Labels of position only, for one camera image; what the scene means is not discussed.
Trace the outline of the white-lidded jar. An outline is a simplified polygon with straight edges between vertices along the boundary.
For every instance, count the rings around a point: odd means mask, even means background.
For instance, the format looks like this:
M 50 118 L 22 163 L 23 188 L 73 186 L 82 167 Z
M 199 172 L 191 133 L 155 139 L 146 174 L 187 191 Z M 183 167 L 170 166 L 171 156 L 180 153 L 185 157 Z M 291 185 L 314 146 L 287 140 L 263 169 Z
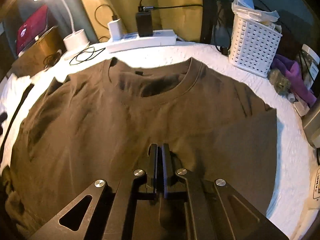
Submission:
M 298 59 L 302 69 L 304 85 L 310 90 L 319 74 L 319 56 L 307 44 L 303 44 Z

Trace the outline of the brown cardboard box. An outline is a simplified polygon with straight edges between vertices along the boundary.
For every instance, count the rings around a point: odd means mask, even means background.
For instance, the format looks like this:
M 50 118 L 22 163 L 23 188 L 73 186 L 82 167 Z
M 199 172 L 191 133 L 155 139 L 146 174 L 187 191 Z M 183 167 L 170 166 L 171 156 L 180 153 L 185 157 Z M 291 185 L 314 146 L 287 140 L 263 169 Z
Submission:
M 66 52 L 63 38 L 55 25 L 44 33 L 31 47 L 29 47 L 12 65 L 11 73 L 17 77 L 34 76 L 44 70 L 48 57 L 61 51 Z

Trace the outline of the white USB charger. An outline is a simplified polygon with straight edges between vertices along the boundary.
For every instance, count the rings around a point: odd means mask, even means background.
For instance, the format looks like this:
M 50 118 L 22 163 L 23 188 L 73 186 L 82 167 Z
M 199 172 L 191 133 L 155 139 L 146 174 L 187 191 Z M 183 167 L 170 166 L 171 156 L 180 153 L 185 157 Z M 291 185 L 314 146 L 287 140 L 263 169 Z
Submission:
M 119 41 L 123 38 L 123 28 L 121 19 L 112 20 L 107 24 L 112 41 Z

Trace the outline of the yellow curtain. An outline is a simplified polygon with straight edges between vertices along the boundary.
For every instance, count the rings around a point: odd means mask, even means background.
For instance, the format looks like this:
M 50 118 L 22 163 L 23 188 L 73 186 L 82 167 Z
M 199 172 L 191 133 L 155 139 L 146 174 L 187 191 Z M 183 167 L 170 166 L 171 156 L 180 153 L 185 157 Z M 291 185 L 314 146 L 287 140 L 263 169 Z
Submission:
M 107 41 L 112 14 L 122 20 L 126 33 L 137 31 L 138 6 L 153 6 L 154 29 L 172 29 L 186 41 L 198 42 L 201 36 L 202 0 L 82 0 L 99 41 Z

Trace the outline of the brown t-shirt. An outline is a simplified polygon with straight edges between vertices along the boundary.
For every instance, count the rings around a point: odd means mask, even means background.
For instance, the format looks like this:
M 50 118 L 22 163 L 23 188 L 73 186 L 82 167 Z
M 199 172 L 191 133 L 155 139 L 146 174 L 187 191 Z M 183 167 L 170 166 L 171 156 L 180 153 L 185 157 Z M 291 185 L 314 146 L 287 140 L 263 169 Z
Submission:
M 5 210 L 29 237 L 93 181 L 120 180 L 151 144 L 164 143 L 186 169 L 227 180 L 267 211 L 276 110 L 193 58 L 152 69 L 112 58 L 53 79 L 20 124 L 4 171 Z

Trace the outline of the red laptop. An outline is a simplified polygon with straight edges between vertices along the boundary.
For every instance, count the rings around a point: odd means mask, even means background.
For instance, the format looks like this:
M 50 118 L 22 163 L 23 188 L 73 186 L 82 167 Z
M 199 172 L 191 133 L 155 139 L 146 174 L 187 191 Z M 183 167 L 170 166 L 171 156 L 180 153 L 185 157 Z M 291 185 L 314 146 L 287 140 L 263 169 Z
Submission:
M 35 37 L 44 33 L 48 28 L 48 7 L 41 6 L 18 29 L 16 39 L 16 55 L 18 56 Z

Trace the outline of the white perforated plastic basket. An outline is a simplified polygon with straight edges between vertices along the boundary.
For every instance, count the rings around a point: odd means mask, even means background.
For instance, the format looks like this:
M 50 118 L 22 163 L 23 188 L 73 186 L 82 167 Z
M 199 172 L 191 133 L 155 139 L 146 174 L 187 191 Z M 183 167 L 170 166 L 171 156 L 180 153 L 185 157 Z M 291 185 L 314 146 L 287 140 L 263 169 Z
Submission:
M 277 11 L 257 10 L 248 0 L 234 0 L 234 22 L 229 62 L 242 70 L 267 77 L 282 37 Z

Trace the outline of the white power strip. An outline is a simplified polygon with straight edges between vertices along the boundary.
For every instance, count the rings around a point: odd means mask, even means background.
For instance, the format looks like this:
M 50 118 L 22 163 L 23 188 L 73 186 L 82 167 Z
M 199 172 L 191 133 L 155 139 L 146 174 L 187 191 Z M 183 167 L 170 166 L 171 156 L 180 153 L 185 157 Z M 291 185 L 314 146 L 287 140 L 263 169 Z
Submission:
M 173 30 L 154 30 L 152 36 L 140 37 L 138 33 L 125 34 L 120 40 L 110 39 L 106 42 L 106 49 L 110 53 L 137 48 L 173 46 L 177 35 Z

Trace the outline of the black power adapter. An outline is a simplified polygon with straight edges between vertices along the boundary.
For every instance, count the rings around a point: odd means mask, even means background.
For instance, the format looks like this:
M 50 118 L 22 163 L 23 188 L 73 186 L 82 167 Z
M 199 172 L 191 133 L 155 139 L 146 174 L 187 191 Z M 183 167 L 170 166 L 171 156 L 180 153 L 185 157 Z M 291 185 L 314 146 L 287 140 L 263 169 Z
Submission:
M 153 35 L 152 16 L 150 11 L 136 13 L 136 24 L 139 37 Z

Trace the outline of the purple cloth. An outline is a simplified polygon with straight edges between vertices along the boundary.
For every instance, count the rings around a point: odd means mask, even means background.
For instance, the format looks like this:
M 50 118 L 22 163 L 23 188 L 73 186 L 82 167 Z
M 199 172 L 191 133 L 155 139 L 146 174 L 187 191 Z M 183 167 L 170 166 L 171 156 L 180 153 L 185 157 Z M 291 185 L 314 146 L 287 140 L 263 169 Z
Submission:
M 316 102 L 316 97 L 307 89 L 304 85 L 300 66 L 297 61 L 290 60 L 284 56 L 276 54 L 271 68 L 277 68 L 280 70 L 290 82 L 290 90 L 296 93 L 301 99 L 303 99 L 309 107 L 312 107 Z

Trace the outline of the stainless steel tumbler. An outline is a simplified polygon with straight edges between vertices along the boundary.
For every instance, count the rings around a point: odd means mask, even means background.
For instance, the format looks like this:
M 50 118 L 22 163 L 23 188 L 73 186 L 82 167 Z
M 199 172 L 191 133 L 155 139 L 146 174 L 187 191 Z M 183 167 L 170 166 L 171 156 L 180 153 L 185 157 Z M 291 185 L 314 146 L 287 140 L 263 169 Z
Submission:
M 314 104 L 310 111 L 302 118 L 304 133 L 309 144 L 314 148 L 319 148 L 319 102 Z

